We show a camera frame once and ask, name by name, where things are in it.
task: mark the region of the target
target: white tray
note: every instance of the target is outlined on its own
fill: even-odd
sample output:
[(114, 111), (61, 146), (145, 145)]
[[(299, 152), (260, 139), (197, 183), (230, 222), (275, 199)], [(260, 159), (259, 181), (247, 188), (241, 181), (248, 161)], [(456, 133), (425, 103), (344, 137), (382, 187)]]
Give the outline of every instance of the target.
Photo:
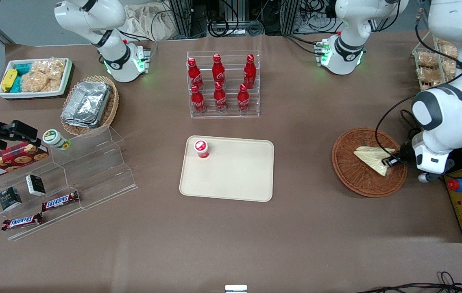
[[(67, 89), (67, 84), (70, 76), (70, 71), (72, 70), (72, 61), (69, 58), (61, 58), (58, 57), (58, 59), (65, 59), (67, 63), (65, 64), (65, 69), (63, 72), (63, 76), (61, 77), (61, 84), (59, 85), (59, 89), (57, 91), (50, 91), (50, 92), (27, 92), (27, 93), (6, 93), (2, 89), (2, 84), (0, 83), (0, 97), (6, 99), (6, 100), (30, 100), (33, 98), (47, 98), (51, 96), (60, 96), (65, 93), (65, 90)], [(7, 64), (7, 67), (5, 68), (5, 72), (2, 75), (2, 79), (5, 77), (7, 74), (7, 71), (9, 69), (14, 68), (18, 64), (25, 64), (25, 63), (32, 63), (34, 61), (41, 61), (41, 60), (49, 60), (49, 58), (45, 59), (25, 59), (25, 60), (13, 60), (9, 61)]]
[[(209, 156), (193, 144), (207, 141)], [(179, 190), (183, 195), (268, 202), (272, 198), (274, 145), (268, 140), (192, 136), (186, 142)]]

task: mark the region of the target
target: table surface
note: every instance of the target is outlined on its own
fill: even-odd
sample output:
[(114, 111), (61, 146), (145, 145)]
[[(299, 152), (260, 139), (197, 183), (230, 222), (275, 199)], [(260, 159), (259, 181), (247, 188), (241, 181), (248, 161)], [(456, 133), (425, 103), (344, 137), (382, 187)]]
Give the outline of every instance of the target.
[[(282, 37), (159, 43), (149, 74), (116, 84), (121, 102), (112, 126), (126, 141), (123, 156), (139, 188), (20, 241), (0, 230), (0, 293), (208, 293), (226, 284), (247, 284), (252, 293), (350, 293), (438, 282), (437, 271), (462, 282), (462, 236), (441, 182), (421, 184), (410, 170), (394, 195), (363, 198), (341, 183), (330, 160), (340, 134), (374, 127), (418, 91), (409, 59), (416, 44), (413, 32), (374, 34), (361, 65), (336, 76)], [(191, 119), (186, 52), (248, 48), (261, 48), (261, 117)], [(90, 45), (6, 50), (7, 60), (71, 58), (73, 84), (107, 75)], [(61, 129), (62, 105), (0, 98), (0, 120)], [(382, 130), (406, 139), (398, 111)], [(272, 200), (181, 195), (192, 135), (272, 141)]]

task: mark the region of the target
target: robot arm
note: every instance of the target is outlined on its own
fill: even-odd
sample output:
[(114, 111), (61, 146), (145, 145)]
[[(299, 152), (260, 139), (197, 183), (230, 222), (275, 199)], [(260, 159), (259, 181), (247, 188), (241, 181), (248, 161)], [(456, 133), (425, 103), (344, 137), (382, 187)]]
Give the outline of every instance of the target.
[(115, 80), (129, 82), (145, 71), (141, 46), (126, 44), (113, 30), (126, 21), (124, 7), (117, 0), (66, 0), (54, 8), (63, 28), (92, 43)]
[(340, 35), (324, 39), (327, 52), (320, 64), (335, 74), (349, 74), (359, 64), (361, 52), (372, 33), (369, 19), (396, 17), (408, 5), (408, 0), (337, 0), (336, 14), (345, 28)]
[(401, 146), (400, 157), (424, 171), (422, 178), (447, 171), (449, 154), (462, 148), (462, 2), (432, 0), (429, 25), (436, 37), (457, 47), (459, 62), (456, 80), (421, 91), (412, 102), (423, 131)]

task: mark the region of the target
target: wicker basket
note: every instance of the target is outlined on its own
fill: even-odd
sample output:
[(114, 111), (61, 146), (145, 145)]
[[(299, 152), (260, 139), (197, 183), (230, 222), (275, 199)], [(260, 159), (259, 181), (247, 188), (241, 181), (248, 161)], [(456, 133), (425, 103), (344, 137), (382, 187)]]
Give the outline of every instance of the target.
[[(353, 128), (338, 137), (332, 148), (334, 171), (339, 179), (355, 193), (380, 198), (398, 191), (406, 179), (406, 165), (400, 164), (389, 170), (387, 176), (381, 176), (361, 161), (354, 151), (366, 145), (377, 147), (373, 128)], [(399, 149), (399, 145), (389, 135), (378, 131), (378, 139), (385, 148)]]
[[(110, 87), (112, 87), (112, 91), (110, 92), (110, 96), (108, 97), (109, 100), (106, 104), (105, 112), (103, 113), (103, 116), (101, 118), (101, 124), (99, 124), (99, 126), (112, 124), (113, 119), (116, 117), (117, 107), (119, 106), (119, 93), (117, 92), (117, 88), (115, 84), (109, 78), (106, 78), (105, 76), (97, 76), (97, 75), (87, 77), (83, 79), (82, 81), (92, 81), (92, 82), (102, 81), (110, 85)], [(72, 95), (72, 92), (77, 87), (77, 85), (79, 85), (80, 82), (76, 83), (76, 85), (74, 85), (74, 87), (69, 91), (69, 94), (67, 95), (67, 99), (64, 102), (63, 109), (67, 106), (70, 100), (70, 96)], [(65, 128), (65, 130), (67, 130), (68, 133), (77, 135), (77, 136), (85, 134), (86, 132), (89, 132), (90, 130), (94, 129), (94, 128), (86, 128), (86, 127), (68, 125), (63, 120), (61, 121), (61, 124), (63, 124), (63, 128)]]

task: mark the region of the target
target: emergency stop button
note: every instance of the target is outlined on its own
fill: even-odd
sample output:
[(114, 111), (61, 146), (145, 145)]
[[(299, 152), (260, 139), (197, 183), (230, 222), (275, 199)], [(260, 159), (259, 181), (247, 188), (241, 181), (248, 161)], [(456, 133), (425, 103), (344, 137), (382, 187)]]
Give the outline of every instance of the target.
[(462, 179), (450, 179), (447, 182), (448, 189), (453, 190), (455, 192), (462, 192)]

